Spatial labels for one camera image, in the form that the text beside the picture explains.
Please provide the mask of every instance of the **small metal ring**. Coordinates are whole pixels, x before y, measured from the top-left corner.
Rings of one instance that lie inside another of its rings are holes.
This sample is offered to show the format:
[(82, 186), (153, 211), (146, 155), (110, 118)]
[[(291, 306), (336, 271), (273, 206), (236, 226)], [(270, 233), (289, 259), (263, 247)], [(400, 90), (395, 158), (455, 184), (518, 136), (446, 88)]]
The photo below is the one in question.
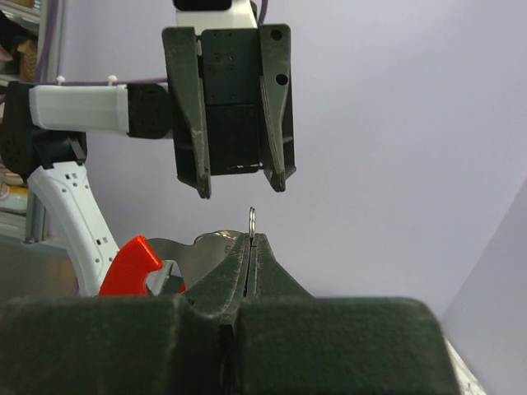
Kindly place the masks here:
[(249, 211), (249, 237), (253, 239), (254, 235), (256, 235), (256, 210), (251, 207)]

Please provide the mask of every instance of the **floor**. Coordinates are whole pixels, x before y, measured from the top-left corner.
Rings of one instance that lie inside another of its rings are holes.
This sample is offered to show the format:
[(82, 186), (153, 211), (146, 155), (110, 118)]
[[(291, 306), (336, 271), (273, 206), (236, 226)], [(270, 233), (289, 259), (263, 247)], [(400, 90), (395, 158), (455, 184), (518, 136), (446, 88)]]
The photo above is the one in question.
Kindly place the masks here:
[(64, 252), (0, 236), (0, 303), (18, 296), (67, 296), (74, 286), (73, 266)]

